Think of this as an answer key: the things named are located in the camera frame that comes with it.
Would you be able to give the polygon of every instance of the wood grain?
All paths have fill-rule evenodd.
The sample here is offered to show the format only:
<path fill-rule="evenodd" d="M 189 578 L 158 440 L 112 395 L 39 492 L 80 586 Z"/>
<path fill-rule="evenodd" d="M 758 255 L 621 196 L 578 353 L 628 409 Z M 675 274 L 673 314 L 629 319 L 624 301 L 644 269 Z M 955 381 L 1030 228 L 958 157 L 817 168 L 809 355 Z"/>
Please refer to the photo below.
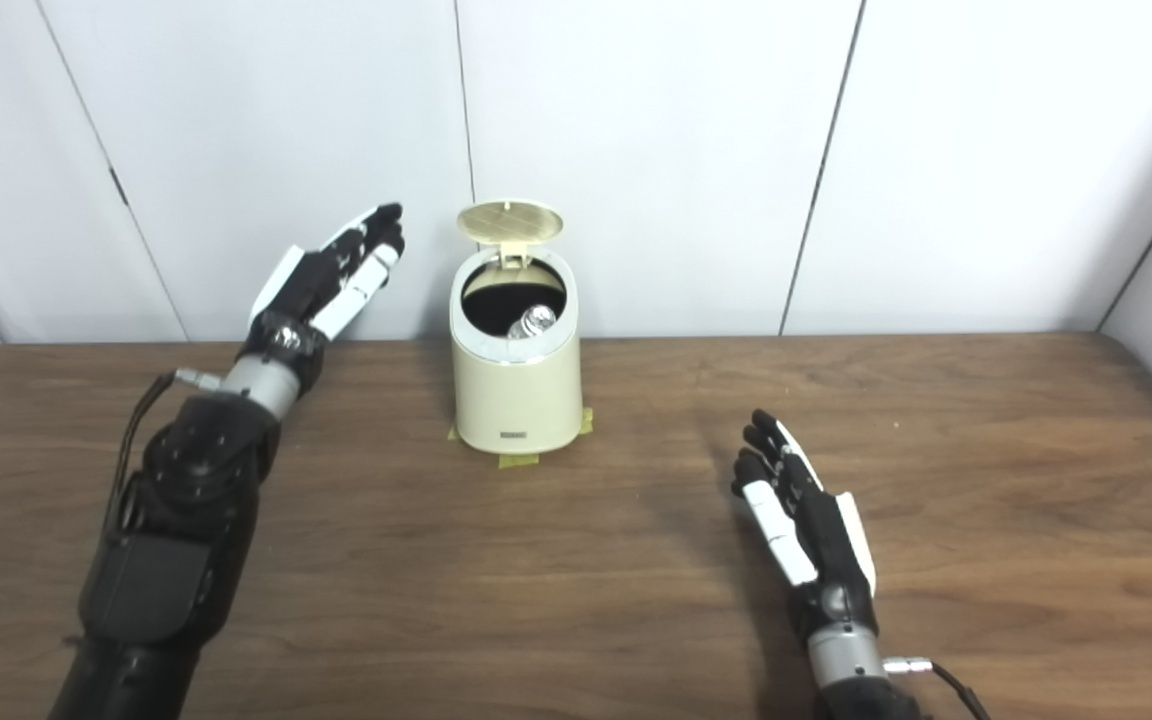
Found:
<path fill-rule="evenodd" d="M 233 351 L 0 346 L 0 719 L 68 669 L 134 401 Z M 859 498 L 884 650 L 996 719 L 1152 719 L 1152 379 L 1107 338 L 588 342 L 594 433 L 508 470 L 445 439 L 448 369 L 438 343 L 329 350 L 187 717 L 805 717 L 781 579 L 723 488 L 763 406 Z"/>

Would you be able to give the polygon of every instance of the robotic arm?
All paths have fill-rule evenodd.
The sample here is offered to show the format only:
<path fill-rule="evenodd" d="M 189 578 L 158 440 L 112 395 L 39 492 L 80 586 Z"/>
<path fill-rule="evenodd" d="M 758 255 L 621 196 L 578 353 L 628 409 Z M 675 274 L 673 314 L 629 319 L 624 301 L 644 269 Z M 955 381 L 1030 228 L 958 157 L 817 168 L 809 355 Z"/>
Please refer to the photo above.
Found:
<path fill-rule="evenodd" d="M 314 387 L 325 346 L 388 281 L 403 252 L 401 217 L 384 205 L 320 250 L 293 247 L 225 378 L 182 369 L 151 384 L 123 437 L 79 600 L 83 637 L 50 720 L 179 717 L 202 646 L 229 616 L 280 423 Z M 175 379 L 204 392 L 128 477 L 137 425 Z"/>
<path fill-rule="evenodd" d="M 977 720 L 988 720 L 972 689 L 925 657 L 878 652 L 873 556 L 851 493 L 832 495 L 781 420 L 755 410 L 745 426 L 732 492 L 755 511 L 790 583 L 790 616 L 806 646 L 828 720 L 922 720 L 918 702 L 890 675 L 933 670 L 954 685 Z"/>

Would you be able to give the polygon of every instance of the open lid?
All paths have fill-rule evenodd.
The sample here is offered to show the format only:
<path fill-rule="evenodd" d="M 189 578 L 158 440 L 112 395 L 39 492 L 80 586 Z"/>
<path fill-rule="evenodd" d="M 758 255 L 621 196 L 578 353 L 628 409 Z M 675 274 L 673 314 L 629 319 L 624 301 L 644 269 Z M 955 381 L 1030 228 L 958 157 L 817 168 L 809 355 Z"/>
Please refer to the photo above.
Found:
<path fill-rule="evenodd" d="M 526 247 L 553 238 L 563 230 L 556 211 L 530 200 L 488 200 L 461 210 L 456 226 L 471 241 L 500 247 L 503 268 L 524 268 Z"/>

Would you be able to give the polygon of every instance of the cream trash can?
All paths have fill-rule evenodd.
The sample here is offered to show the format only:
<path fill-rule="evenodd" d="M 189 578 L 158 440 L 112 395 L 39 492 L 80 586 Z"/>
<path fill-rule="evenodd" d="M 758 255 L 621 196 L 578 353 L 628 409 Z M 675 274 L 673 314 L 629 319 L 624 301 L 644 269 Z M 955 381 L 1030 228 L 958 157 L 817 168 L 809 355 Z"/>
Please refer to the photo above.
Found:
<path fill-rule="evenodd" d="M 585 406 L 579 302 L 571 268 L 540 247 L 563 220 L 536 202 L 493 200 L 463 210 L 457 226 L 486 249 L 452 282 L 456 432 L 476 450 L 500 455 L 567 446 Z M 526 336 L 509 338 L 511 328 Z"/>

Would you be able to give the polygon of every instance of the yellow tape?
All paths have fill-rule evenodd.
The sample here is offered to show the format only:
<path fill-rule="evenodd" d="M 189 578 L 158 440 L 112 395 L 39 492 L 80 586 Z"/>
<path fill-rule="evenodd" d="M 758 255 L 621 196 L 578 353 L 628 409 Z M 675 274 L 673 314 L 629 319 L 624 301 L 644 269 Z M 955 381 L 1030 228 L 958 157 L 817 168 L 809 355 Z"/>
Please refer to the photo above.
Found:
<path fill-rule="evenodd" d="M 579 419 L 579 433 L 582 435 L 588 435 L 594 432 L 594 409 L 593 407 L 586 407 L 581 414 Z M 448 441 L 457 441 L 461 439 L 461 433 L 456 432 L 456 425 L 452 425 L 452 429 L 447 430 Z M 540 455 L 502 455 L 500 456 L 498 469 L 505 470 L 506 468 L 521 468 L 523 465 L 539 465 Z"/>
<path fill-rule="evenodd" d="M 500 456 L 500 464 L 497 465 L 498 470 L 505 470 L 506 468 L 521 468 L 522 465 L 539 465 L 539 455 L 502 455 Z"/>

